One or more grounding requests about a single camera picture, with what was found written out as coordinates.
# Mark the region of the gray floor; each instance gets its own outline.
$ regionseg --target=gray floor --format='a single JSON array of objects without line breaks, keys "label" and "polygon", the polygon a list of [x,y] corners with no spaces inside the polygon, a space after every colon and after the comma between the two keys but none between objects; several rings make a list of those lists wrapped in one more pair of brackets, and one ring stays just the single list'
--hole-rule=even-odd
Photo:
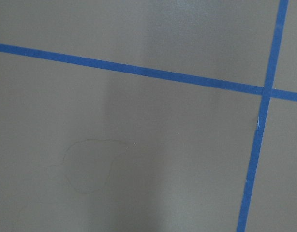
[{"label": "gray floor", "polygon": [[[6,0],[0,43],[263,86],[278,4]],[[0,53],[0,232],[236,231],[260,100]],[[297,102],[271,100],[246,231],[297,232]]]}]

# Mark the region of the gray surface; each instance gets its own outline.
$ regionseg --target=gray surface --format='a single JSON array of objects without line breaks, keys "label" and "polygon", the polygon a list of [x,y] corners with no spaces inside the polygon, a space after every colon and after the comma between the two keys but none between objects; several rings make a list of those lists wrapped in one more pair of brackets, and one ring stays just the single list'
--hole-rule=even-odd
[{"label": "gray surface", "polygon": [[0,53],[0,231],[235,231],[259,100]]},{"label": "gray surface", "polygon": [[297,232],[297,102],[271,100],[247,232]]},{"label": "gray surface", "polygon": [[0,1],[0,43],[262,86],[278,0]]},{"label": "gray surface", "polygon": [[274,87],[297,92],[297,0],[289,1]]}]

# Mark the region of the vertical blue line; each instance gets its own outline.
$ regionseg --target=vertical blue line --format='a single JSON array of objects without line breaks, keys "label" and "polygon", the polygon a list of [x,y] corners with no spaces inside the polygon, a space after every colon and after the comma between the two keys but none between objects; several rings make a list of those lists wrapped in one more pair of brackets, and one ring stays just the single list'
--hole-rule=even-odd
[{"label": "vertical blue line", "polygon": [[247,217],[249,213],[251,197],[252,197],[252,190],[255,181],[255,175],[257,170],[257,164],[260,154],[261,143],[263,140],[267,113],[269,109],[270,97],[273,88],[274,82],[274,75],[278,63],[279,51],[282,41],[282,34],[283,34],[283,27],[286,18],[286,11],[287,11],[288,0],[280,0],[279,9],[277,13],[277,19],[275,24],[275,30],[272,40],[271,52],[267,67],[265,85],[263,88],[262,98],[259,107],[258,113],[258,126],[256,128],[256,132],[254,135],[254,141],[252,145],[250,163],[247,171],[246,176],[246,183],[243,192],[243,198],[241,203],[240,214],[238,218],[238,226],[237,232],[244,232]]}]

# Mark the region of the blue line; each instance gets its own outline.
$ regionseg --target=blue line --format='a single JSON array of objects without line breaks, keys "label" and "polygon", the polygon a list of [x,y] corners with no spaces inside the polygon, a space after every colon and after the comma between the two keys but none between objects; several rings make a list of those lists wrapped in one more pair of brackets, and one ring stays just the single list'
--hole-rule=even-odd
[{"label": "blue line", "polygon": [[270,97],[273,88],[275,71],[278,63],[279,51],[282,41],[283,27],[285,24],[286,11],[288,0],[280,0],[279,9],[277,13],[276,25],[272,40],[272,47],[267,67],[267,74],[265,79],[265,86],[262,93],[258,114],[258,126],[255,131],[254,141],[252,145],[250,163],[246,176],[246,183],[243,192],[240,214],[238,218],[237,232],[244,232],[249,213],[252,190],[255,181],[257,164],[260,154],[260,148],[263,140],[264,130],[266,126],[267,113],[270,104]]},{"label": "blue line", "polygon": [[297,102],[297,93],[285,90],[273,89],[271,97]]},{"label": "blue line", "polygon": [[157,69],[144,68],[144,67],[133,66],[128,64],[114,63],[114,62],[98,60],[98,59],[77,57],[77,56],[65,55],[60,53],[36,50],[31,48],[11,46],[6,44],[0,44],[0,52],[59,61],[59,62],[70,63],[70,64],[77,64],[77,65],[94,67],[99,69],[112,70],[112,71],[117,71],[122,73],[130,73],[130,74],[136,74],[141,76],[154,77],[154,78],[159,78],[164,80],[171,80],[171,81],[183,82],[183,83],[200,85],[200,86],[233,90],[237,92],[244,92],[244,93],[250,93],[250,94],[256,94],[256,95],[261,95],[263,90],[263,88],[259,86],[252,86],[252,85],[246,85],[246,84],[241,84],[236,82],[211,79],[211,78],[206,78],[201,76],[194,76],[194,75],[187,75],[187,74],[176,73],[176,72],[168,72],[168,71],[162,71]]}]

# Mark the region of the blue tape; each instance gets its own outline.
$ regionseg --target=blue tape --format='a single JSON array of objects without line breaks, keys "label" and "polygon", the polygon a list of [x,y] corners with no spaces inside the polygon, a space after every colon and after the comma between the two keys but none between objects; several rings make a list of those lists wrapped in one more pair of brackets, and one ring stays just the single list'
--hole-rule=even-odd
[{"label": "blue tape", "polygon": [[255,181],[257,164],[260,154],[260,148],[263,140],[264,130],[266,126],[266,119],[270,104],[270,97],[273,88],[275,71],[278,63],[279,51],[282,41],[283,28],[285,24],[288,0],[280,0],[279,9],[277,13],[276,25],[272,40],[271,52],[267,67],[267,74],[265,79],[265,86],[262,93],[258,114],[258,126],[255,131],[254,141],[252,145],[251,157],[244,186],[241,209],[238,218],[237,232],[244,232],[249,213],[252,190]]},{"label": "blue tape", "polygon": [[117,71],[122,73],[130,73],[130,74],[136,74],[141,76],[154,77],[154,78],[159,78],[164,80],[171,80],[171,81],[183,82],[183,83],[200,85],[200,86],[227,89],[227,90],[256,94],[256,95],[261,95],[263,90],[263,88],[259,86],[252,86],[252,85],[246,85],[246,84],[241,84],[236,82],[223,81],[223,80],[205,78],[201,76],[181,74],[176,72],[168,72],[168,71],[162,71],[157,69],[149,69],[149,68],[138,67],[138,66],[133,66],[128,64],[120,64],[120,63],[114,63],[114,62],[98,60],[98,59],[77,57],[77,56],[65,55],[65,54],[60,54],[55,52],[47,52],[47,51],[36,50],[31,48],[11,46],[6,44],[0,44],[0,52],[59,61],[59,62],[70,63],[70,64],[77,64],[77,65],[94,67],[99,69],[112,70],[112,71]]},{"label": "blue tape", "polygon": [[285,90],[273,89],[271,97],[297,102],[297,93]]}]

